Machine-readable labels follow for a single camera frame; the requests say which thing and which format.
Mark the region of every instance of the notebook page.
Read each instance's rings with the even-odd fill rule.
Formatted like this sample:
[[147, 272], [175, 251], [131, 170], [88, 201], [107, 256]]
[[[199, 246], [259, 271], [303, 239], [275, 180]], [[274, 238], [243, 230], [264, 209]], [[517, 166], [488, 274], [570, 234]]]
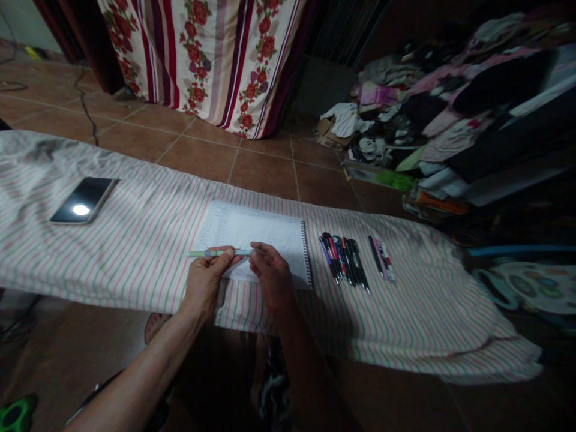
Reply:
[[[300, 218], [213, 201], [194, 249], [205, 250], [220, 245], [251, 249], [252, 241], [268, 243], [274, 246], [290, 265], [294, 287], [310, 289], [303, 226], [304, 222]], [[225, 272], [223, 277], [258, 282], [258, 278], [250, 270], [247, 257]]]

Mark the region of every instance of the hand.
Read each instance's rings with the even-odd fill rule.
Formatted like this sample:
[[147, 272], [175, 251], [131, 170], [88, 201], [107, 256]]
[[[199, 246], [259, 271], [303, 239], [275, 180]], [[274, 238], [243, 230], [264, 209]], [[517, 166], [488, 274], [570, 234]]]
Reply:
[[219, 257], [197, 258], [190, 264], [186, 295], [178, 310], [187, 316], [207, 319], [215, 313], [222, 273], [242, 259], [241, 256], [234, 256], [232, 246], [211, 247], [208, 250], [226, 252]]
[[274, 247], [252, 242], [250, 269], [258, 277], [264, 302], [272, 314], [296, 305], [290, 266]]

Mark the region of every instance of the person's left hand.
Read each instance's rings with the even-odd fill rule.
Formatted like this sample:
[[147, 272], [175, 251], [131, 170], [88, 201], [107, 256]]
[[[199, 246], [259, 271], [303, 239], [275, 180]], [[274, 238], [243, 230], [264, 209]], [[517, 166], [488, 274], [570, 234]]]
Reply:
[[208, 250], [226, 252], [219, 257], [197, 258], [190, 264], [186, 294], [178, 310], [189, 317], [202, 316], [207, 319], [215, 313], [222, 273], [242, 259], [241, 256], [234, 256], [232, 246], [211, 247]]

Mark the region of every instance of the floral curtain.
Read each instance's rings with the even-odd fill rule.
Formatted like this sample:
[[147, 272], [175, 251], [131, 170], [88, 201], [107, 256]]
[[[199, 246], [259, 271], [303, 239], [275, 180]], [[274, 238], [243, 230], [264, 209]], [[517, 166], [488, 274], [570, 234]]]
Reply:
[[98, 3], [137, 96], [248, 139], [269, 130], [306, 0]]

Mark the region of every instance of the green pen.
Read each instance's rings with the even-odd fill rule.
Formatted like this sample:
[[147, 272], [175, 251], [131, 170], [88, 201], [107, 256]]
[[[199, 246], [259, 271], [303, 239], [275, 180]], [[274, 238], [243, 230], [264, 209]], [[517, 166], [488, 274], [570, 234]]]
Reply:
[[[234, 255], [248, 256], [248, 255], [250, 255], [251, 252], [252, 252], [252, 249], [250, 249], [250, 250], [234, 249]], [[220, 256], [223, 253], [224, 253], [224, 251], [205, 250], [205, 251], [190, 251], [185, 255], [187, 257], [190, 257], [190, 258], [199, 258], [199, 257], [209, 257], [209, 256]]]

